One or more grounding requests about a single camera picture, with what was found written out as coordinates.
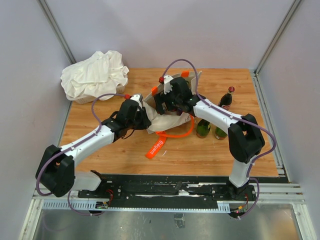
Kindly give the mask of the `beige canvas tote bag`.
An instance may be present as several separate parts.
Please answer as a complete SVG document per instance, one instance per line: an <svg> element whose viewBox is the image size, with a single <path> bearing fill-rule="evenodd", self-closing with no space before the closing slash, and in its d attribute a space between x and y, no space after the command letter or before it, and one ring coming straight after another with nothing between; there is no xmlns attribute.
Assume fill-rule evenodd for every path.
<svg viewBox="0 0 320 240"><path fill-rule="evenodd" d="M145 155L146 158L152 159L156 156L156 154L160 151L160 149L164 146L166 140L168 138L179 139L185 138L189 136L195 126L194 117L188 113L183 112L181 115L177 115L177 110L168 111L166 107L164 107L165 113L163 115L157 113L156 111L156 103L154 100L154 96L158 91L158 86L152 88L151 93L147 95L143 99L143 106L146 109L146 114L148 119L151 121L151 125L148 127L147 132L149 134L155 133L158 136L158 140L151 147L151 149ZM187 122L191 122L190 129L183 134L167 134L166 131L178 126L181 126Z"/></svg>

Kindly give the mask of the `green glass bottle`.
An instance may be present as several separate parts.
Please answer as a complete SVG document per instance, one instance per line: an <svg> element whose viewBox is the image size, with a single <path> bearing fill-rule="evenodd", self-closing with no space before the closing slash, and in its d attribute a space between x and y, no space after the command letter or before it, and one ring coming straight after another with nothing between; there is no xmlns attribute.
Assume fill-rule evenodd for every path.
<svg viewBox="0 0 320 240"><path fill-rule="evenodd" d="M214 136L218 140L224 140L228 136L228 134L226 132L224 132L221 128L216 127L215 131L214 131Z"/></svg>
<svg viewBox="0 0 320 240"><path fill-rule="evenodd" d="M206 138L211 130L211 123L205 119L201 119L196 126L196 136Z"/></svg>

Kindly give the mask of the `brown cola glass bottle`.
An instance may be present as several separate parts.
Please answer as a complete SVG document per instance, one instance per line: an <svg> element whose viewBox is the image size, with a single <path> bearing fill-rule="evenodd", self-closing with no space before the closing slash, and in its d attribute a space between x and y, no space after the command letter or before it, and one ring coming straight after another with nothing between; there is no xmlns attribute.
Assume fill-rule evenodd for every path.
<svg viewBox="0 0 320 240"><path fill-rule="evenodd" d="M223 95L222 98L220 99L218 106L228 111L233 101L234 91L235 91L235 88L233 86L230 86L226 94Z"/></svg>

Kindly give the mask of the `purple soda can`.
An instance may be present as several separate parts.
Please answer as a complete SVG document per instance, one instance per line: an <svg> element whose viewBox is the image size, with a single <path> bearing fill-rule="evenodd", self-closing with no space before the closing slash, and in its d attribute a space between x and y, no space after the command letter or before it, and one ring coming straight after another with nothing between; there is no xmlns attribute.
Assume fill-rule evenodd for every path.
<svg viewBox="0 0 320 240"><path fill-rule="evenodd" d="M183 111L179 108L179 109L177 110L177 115L180 116L182 113L183 113Z"/></svg>

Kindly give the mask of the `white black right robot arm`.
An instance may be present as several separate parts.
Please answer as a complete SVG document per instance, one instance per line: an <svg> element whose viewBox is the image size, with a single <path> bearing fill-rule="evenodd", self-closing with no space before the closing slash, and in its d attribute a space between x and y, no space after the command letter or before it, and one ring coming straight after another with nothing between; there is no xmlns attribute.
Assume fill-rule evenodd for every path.
<svg viewBox="0 0 320 240"><path fill-rule="evenodd" d="M170 75L159 79L157 91L152 95L155 109L161 115L165 110L182 110L182 112L201 118L220 128L227 134L229 151L234 158L232 172L228 177L226 193L232 200L240 199L249 184L253 160L261 152L265 140L256 118L225 110L206 99L197 92L192 92L183 77Z"/></svg>

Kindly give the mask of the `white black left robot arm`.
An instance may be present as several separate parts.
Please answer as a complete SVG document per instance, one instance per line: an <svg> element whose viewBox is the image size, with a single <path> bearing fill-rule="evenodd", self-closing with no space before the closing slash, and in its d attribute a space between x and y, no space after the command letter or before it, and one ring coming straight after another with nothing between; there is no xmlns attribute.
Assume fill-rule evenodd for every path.
<svg viewBox="0 0 320 240"><path fill-rule="evenodd" d="M107 185L95 171L77 172L76 167L99 149L125 139L128 131L145 130L150 126L146 109L137 96L126 99L109 118L87 135L67 145L48 146L36 172L36 190L44 196L43 185L50 194L62 197L69 191L88 190L96 198L107 193Z"/></svg>

